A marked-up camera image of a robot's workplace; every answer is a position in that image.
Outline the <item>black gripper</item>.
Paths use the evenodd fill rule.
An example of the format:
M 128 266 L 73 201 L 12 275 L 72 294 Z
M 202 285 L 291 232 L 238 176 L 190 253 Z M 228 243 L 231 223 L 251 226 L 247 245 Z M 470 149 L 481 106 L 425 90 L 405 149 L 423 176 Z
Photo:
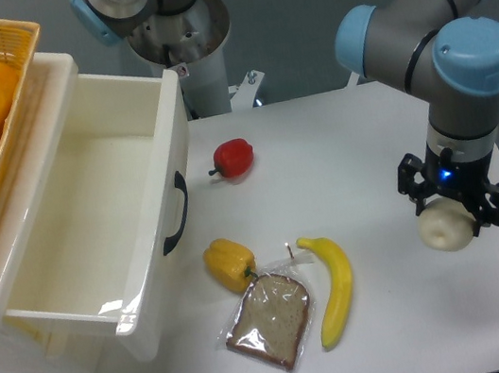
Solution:
M 415 215 L 426 208 L 432 195 L 459 201 L 474 218 L 473 236 L 477 238 L 482 228 L 499 228 L 499 183 L 489 182 L 492 153 L 476 161 L 457 162 L 426 150 L 422 162 L 407 153 L 397 168 L 397 189 L 415 204 Z

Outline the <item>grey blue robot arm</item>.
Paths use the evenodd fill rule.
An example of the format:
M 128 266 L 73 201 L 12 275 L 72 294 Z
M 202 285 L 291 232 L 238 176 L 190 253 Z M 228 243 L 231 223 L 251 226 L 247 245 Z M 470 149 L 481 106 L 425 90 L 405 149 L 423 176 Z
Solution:
M 335 38 L 337 61 L 364 78 L 429 106 L 423 158 L 407 155 L 398 186 L 416 206 L 423 242 L 456 251 L 488 226 L 499 227 L 499 183 L 489 167 L 499 125 L 499 23 L 471 18 L 481 0 L 393 0 L 346 14 Z M 225 110 L 225 73 L 202 73 L 230 33 L 220 0 L 70 0 L 107 45 L 127 40 L 154 72 L 186 80 L 194 116 Z

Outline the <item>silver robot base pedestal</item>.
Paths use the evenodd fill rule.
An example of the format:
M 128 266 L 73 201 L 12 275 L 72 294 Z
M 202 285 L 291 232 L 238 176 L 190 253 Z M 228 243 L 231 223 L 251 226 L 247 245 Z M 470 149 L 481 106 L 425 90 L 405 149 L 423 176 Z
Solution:
M 224 47 L 230 33 L 230 14 L 221 0 L 196 0 L 184 12 L 149 17 L 128 40 L 152 75 L 175 71 L 188 118 L 193 120 L 261 104 L 263 72 L 251 69 L 238 84 L 228 82 Z

